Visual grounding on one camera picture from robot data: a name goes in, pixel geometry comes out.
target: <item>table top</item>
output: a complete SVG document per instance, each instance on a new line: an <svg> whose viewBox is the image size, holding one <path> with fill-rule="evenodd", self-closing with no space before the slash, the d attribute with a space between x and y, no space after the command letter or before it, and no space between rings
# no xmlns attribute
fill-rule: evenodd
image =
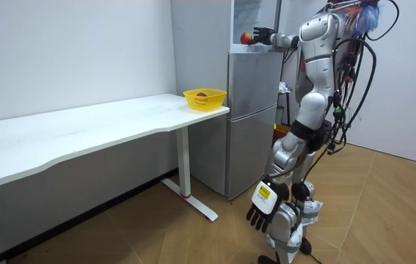
<svg viewBox="0 0 416 264"><path fill-rule="evenodd" d="M80 155L228 112L227 107L196 111L185 98L163 94L0 120L0 185Z"/></svg>

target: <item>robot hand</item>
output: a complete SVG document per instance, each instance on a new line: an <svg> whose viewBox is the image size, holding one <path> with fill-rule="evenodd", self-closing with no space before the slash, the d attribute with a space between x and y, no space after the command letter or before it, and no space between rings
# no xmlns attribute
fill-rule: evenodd
<svg viewBox="0 0 416 264"><path fill-rule="evenodd" d="M269 27L254 27L253 28L253 40L249 41L249 45L262 43L265 45L272 45L271 36L277 32Z"/></svg>
<svg viewBox="0 0 416 264"><path fill-rule="evenodd" d="M263 179L252 196L252 207L247 213L247 220L256 230L261 228L262 232L266 232L279 206L288 199L289 188L284 183L276 183L268 177Z"/></svg>

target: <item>yellow label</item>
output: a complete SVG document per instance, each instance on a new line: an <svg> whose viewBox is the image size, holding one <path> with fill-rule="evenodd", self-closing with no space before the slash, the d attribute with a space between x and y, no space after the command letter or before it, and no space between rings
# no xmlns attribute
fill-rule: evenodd
<svg viewBox="0 0 416 264"><path fill-rule="evenodd" d="M263 186L260 187L260 190L258 192L265 199L268 199L268 197L269 197L269 195L271 193L267 188L265 188Z"/></svg>

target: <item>white table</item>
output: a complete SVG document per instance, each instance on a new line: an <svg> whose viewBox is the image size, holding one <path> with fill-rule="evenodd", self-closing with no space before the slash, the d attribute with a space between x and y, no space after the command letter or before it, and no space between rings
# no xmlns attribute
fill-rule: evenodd
<svg viewBox="0 0 416 264"><path fill-rule="evenodd" d="M106 147L176 130L180 187L169 179L162 182L214 221L216 213L191 196L187 126L228 112L227 107L196 111L185 98L165 94L0 120L0 185Z"/></svg>

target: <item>door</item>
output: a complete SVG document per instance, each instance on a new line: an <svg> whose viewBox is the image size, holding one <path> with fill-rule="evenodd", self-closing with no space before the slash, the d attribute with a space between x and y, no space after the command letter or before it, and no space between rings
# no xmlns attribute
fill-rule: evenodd
<svg viewBox="0 0 416 264"><path fill-rule="evenodd" d="M239 195L264 173L271 151L276 105L228 122L227 197Z"/></svg>
<svg viewBox="0 0 416 264"><path fill-rule="evenodd" d="M230 119L254 114L277 103L281 66L279 52L229 55Z"/></svg>

